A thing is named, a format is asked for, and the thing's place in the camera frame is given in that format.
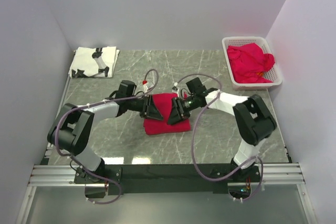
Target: folded red towel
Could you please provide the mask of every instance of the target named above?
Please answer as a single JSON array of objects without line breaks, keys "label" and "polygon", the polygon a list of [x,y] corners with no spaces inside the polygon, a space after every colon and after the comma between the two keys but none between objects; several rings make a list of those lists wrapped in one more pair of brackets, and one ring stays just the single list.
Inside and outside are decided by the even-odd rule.
[{"label": "folded red towel", "polygon": [[257,44],[251,43],[241,47],[228,46],[227,55],[236,82],[271,82],[263,78],[260,73],[267,72],[273,67],[274,57],[272,54],[264,54]]},{"label": "folded red towel", "polygon": [[168,125],[167,121],[172,110],[172,98],[176,97],[175,93],[154,94],[154,104],[163,116],[163,121],[145,119],[143,126],[147,135],[156,135],[163,133],[185,132],[191,129],[189,120]]}]

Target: black mounting bar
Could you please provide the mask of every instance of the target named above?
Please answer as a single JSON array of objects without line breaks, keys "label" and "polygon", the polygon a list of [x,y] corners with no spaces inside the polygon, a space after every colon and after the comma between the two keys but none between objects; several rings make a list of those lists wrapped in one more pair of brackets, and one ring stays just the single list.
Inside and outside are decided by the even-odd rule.
[{"label": "black mounting bar", "polygon": [[[231,164],[198,164],[200,170],[210,178],[219,178],[232,170]],[[75,184],[102,183],[88,176],[81,168],[77,168]],[[229,179],[221,182],[210,182],[203,179],[195,170],[193,164],[174,165],[105,165],[105,176],[111,178],[122,186],[123,194],[132,193],[180,193],[212,191],[215,194],[227,194],[227,183],[246,182],[250,177],[251,182],[259,182],[259,168],[251,166],[243,176],[234,174]],[[95,187],[86,188],[89,198],[98,197]],[[118,188],[109,184],[108,195],[117,195]]]}]

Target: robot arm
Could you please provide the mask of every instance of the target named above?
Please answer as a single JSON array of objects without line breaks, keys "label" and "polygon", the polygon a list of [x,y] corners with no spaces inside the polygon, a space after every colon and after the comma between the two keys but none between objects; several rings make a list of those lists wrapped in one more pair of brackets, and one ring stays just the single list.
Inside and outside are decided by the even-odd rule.
[{"label": "robot arm", "polygon": [[[106,100],[134,97],[136,88],[137,86],[134,82],[123,80],[119,85],[119,89],[113,92]],[[49,143],[55,144],[55,130],[60,119],[65,113],[76,107],[73,104],[67,103],[61,108],[48,133],[47,140]],[[127,110],[138,111],[142,118],[163,120],[163,116],[154,105],[151,95],[143,96],[140,99],[110,101],[106,104],[78,110],[68,115],[59,131],[60,148],[75,156],[88,170],[103,175],[104,160],[97,156],[87,145],[91,128],[104,119],[121,116]]]},{"label": "robot arm", "polygon": [[[241,97],[215,88],[206,89],[199,78],[187,82],[186,85],[191,95],[186,99],[173,99],[173,107],[168,124],[186,120],[190,116],[190,111],[206,106],[220,93],[219,99],[208,107],[235,116],[242,137],[239,150],[232,159],[232,165],[237,167],[249,158],[258,155],[266,138],[277,127],[276,121],[260,96]],[[243,165],[241,169],[247,169],[253,163],[254,161],[250,161]]]}]

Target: glass panel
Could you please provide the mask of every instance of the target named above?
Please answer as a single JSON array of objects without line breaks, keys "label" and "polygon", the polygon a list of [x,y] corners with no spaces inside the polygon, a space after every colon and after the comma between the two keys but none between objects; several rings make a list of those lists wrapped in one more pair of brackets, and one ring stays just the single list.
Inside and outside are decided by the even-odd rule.
[{"label": "glass panel", "polygon": [[212,193],[128,194],[110,205],[85,201],[83,188],[38,188],[27,223],[307,223],[297,187],[265,186],[241,204]]}]

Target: marble surface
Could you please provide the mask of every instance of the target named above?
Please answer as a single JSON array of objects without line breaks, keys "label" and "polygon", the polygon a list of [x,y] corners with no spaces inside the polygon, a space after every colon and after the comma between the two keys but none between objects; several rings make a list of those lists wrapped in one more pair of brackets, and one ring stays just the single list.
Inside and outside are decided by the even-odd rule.
[{"label": "marble surface", "polygon": [[[121,51],[111,79],[71,79],[65,102],[76,105],[101,101],[116,90],[121,80],[141,84],[144,74],[155,68],[160,74],[159,84],[153,93],[171,92],[173,83],[190,73],[206,73],[219,79],[223,91],[250,96],[260,95],[274,110],[268,91],[234,91],[222,50],[155,50]],[[207,88],[217,87],[210,78],[202,78]],[[199,110],[190,118],[193,125]],[[91,130],[89,145],[107,163],[118,164],[179,164],[191,163],[192,132],[146,135],[143,119],[138,112],[128,111],[115,119],[101,121]],[[235,118],[227,113],[208,110],[201,118],[195,138],[195,155],[198,163],[228,163],[240,145]],[[260,150],[266,163],[287,163],[286,149],[277,128]],[[68,164],[53,150],[49,164]]]}]

